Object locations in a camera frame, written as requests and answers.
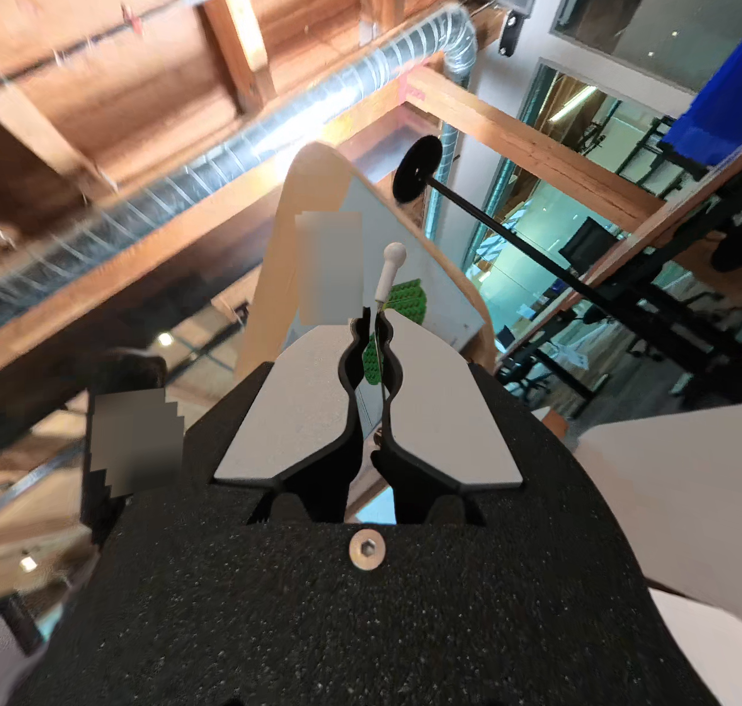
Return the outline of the large silver duct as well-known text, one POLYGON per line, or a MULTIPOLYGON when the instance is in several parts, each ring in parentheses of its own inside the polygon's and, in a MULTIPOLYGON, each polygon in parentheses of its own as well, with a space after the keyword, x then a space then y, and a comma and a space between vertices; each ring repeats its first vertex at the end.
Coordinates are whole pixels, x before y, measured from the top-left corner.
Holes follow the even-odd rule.
POLYGON ((453 79, 469 77, 477 34, 468 10, 447 5, 352 59, 171 173, 82 220, 24 265, 2 273, 1 324, 133 246, 308 133, 359 104, 403 71, 441 52, 453 79))

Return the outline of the stack of blue bins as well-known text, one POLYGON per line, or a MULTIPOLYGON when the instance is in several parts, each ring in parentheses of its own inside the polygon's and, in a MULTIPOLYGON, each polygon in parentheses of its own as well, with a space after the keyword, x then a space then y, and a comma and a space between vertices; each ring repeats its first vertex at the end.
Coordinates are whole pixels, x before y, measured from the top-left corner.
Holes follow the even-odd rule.
POLYGON ((741 145, 741 44, 674 121, 664 142, 693 163, 712 167, 741 145))

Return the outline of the black round floor lamp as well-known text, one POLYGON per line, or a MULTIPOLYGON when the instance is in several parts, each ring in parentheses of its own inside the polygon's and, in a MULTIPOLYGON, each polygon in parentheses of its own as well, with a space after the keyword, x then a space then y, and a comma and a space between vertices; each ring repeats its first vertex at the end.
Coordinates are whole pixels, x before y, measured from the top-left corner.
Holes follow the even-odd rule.
POLYGON ((677 322, 681 322, 696 337, 714 348, 721 351, 728 349, 734 355, 740 350, 740 346, 736 344, 727 345, 727 338, 719 331, 703 323, 697 324, 696 317, 684 305, 678 305, 674 300, 669 304, 661 304, 660 290, 654 285, 654 280, 666 263, 687 251, 692 244, 705 239, 710 232, 717 231, 722 224, 732 221, 740 212, 740 189, 725 193, 709 210, 696 213, 682 224, 682 230, 664 246, 654 246, 653 252, 646 253, 648 245, 643 245, 637 255, 631 256, 609 275, 599 275, 597 270, 593 270, 594 285, 590 285, 587 280, 573 275, 570 268, 559 266, 516 232, 496 222, 493 217, 436 180, 433 172, 438 168, 441 157, 442 145, 435 136, 424 136, 414 143, 405 154, 394 176, 395 201, 407 203, 416 200, 422 196, 425 188, 439 192, 528 259, 549 271, 565 285, 567 291, 575 292, 582 299, 588 300, 600 312, 618 320, 636 334, 644 336, 651 344, 657 343, 657 333, 650 325, 651 316, 637 305, 640 299, 647 300, 662 313, 673 312, 677 322))

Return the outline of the long table with black legs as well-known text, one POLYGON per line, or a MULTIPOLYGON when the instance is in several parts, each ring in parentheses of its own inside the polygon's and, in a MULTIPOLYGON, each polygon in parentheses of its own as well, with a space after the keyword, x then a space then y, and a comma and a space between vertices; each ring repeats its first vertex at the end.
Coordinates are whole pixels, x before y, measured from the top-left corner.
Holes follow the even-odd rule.
POLYGON ((703 320, 686 304, 654 285, 663 266, 685 254, 740 212, 740 150, 714 168, 683 196, 664 206, 635 233, 615 245, 583 279, 556 273, 568 289, 506 350, 496 372, 506 377, 520 360, 535 358, 580 396, 594 393, 540 352, 538 333, 549 323, 564 321, 577 302, 588 300, 663 356, 691 375, 692 402, 711 393, 740 403, 740 343, 726 331, 703 320))

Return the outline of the instruction booklet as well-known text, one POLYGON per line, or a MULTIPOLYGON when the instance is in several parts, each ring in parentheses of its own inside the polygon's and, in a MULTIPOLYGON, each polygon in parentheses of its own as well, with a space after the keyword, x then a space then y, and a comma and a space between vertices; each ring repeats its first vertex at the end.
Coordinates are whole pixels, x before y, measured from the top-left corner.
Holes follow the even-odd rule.
POLYGON ((390 287, 422 309, 419 325, 460 351, 484 319, 424 244, 354 173, 291 172, 282 201, 291 201, 298 303, 273 372, 282 406, 301 425, 318 424, 320 438, 337 438, 345 427, 348 396, 339 378, 339 359, 351 345, 350 322, 371 310, 392 243, 406 259, 390 287))

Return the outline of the wooden pillar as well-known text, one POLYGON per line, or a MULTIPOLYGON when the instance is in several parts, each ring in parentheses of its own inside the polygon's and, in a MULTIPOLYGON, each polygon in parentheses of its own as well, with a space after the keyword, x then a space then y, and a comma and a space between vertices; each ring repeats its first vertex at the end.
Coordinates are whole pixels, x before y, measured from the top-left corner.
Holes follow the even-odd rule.
POLYGON ((600 217, 633 232, 663 201, 505 112, 431 68, 404 77, 405 99, 547 182, 600 217))

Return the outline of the metal rod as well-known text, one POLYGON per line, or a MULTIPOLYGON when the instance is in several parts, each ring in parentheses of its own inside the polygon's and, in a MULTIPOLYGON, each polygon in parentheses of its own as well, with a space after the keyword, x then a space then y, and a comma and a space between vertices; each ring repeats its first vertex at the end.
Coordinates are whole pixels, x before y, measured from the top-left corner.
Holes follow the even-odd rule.
POLYGON ((24 65, 12 72, 1 71, 2 87, 12 85, 50 68, 64 66, 81 53, 96 49, 123 34, 139 34, 143 26, 154 19, 172 15, 183 10, 195 10, 214 0, 167 0, 140 12, 123 9, 118 23, 96 34, 86 35, 76 42, 65 44, 60 49, 51 49, 41 59, 24 65))

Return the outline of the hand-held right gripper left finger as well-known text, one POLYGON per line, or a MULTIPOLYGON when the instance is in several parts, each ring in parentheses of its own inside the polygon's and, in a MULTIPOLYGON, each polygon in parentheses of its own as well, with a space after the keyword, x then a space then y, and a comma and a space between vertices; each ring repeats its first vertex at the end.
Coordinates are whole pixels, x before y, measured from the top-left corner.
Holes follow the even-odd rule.
POLYGON ((313 522, 343 522, 362 464, 356 389, 370 310, 309 330, 271 363, 216 469, 216 484, 294 495, 313 522))

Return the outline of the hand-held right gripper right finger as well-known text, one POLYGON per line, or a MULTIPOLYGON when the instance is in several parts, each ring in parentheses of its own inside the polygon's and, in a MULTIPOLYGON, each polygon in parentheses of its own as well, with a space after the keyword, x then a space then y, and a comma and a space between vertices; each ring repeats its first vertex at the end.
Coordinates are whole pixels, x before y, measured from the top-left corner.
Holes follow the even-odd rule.
POLYGON ((517 489, 523 476, 477 383, 473 365, 399 312, 378 315, 383 384, 376 470, 393 492, 397 524, 423 524, 440 498, 482 524, 472 497, 517 489))

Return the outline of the black office chair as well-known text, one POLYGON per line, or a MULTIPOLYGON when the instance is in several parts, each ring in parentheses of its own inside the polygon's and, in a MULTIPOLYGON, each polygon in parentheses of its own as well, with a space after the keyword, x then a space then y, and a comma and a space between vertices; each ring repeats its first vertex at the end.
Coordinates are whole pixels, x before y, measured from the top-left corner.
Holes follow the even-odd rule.
POLYGON ((593 265, 618 242, 608 229, 587 217, 570 240, 559 250, 571 270, 578 275, 589 272, 593 265))

